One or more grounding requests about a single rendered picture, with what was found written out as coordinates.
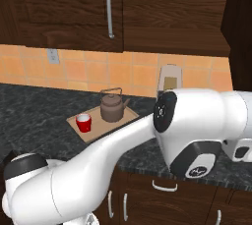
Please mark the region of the brown kettle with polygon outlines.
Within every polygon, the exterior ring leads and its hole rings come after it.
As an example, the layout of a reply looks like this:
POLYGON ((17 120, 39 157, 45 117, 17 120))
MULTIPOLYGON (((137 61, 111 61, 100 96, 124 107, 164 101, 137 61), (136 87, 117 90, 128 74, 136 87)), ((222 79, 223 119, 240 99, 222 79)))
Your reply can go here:
POLYGON ((111 93, 111 88, 102 89, 100 92, 100 116, 108 123, 120 121, 124 116, 124 109, 129 99, 122 100, 122 93, 111 93))

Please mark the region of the tan wooden tray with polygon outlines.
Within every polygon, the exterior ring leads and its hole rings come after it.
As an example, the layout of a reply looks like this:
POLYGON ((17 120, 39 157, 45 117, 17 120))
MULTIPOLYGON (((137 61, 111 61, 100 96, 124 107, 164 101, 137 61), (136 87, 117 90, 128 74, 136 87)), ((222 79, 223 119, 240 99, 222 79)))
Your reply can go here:
POLYGON ((72 116, 67 119, 69 125, 75 130, 75 132, 81 137, 81 139, 85 143, 94 141, 98 139, 100 136, 106 134, 107 132, 112 131, 113 129, 118 128, 139 117, 139 115, 129 107, 125 108, 123 118, 115 123, 108 123, 101 119, 99 106, 88 110, 88 113, 92 117, 91 130, 88 133, 82 133, 79 130, 76 124, 75 116, 72 116))

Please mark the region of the red mug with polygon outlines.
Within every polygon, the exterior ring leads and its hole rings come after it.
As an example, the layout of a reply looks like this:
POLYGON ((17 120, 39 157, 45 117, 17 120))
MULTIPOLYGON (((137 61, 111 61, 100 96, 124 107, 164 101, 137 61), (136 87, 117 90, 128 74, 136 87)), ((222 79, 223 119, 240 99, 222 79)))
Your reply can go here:
POLYGON ((92 117, 88 113, 81 113, 76 116, 76 124, 82 133, 88 133, 92 126, 92 117))

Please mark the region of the tall dark wood cabinet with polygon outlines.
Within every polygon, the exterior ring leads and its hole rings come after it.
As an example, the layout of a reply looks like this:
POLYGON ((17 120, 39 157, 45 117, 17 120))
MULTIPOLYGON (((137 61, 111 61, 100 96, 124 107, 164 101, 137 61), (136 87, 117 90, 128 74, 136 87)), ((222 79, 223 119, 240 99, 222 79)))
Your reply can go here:
POLYGON ((221 32, 234 90, 252 91, 252 0, 226 0, 221 32))

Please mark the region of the grey wall outlet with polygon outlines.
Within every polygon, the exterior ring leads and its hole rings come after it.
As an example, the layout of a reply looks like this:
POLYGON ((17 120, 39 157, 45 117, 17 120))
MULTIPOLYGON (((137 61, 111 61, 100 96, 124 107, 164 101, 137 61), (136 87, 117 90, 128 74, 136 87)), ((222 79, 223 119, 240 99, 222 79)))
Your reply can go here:
POLYGON ((56 49, 48 48, 47 49, 47 59, 50 64, 58 64, 59 56, 56 49))

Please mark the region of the dark wood wall cabinet door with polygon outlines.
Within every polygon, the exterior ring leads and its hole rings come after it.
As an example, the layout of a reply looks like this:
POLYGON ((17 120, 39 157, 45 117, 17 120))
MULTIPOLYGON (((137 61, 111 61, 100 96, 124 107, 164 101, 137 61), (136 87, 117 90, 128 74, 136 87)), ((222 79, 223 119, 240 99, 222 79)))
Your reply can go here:
POLYGON ((106 0, 0 0, 0 44, 121 52, 122 0, 111 10, 113 39, 106 0))
POLYGON ((226 56, 221 33, 226 0, 123 0, 129 51, 226 56))

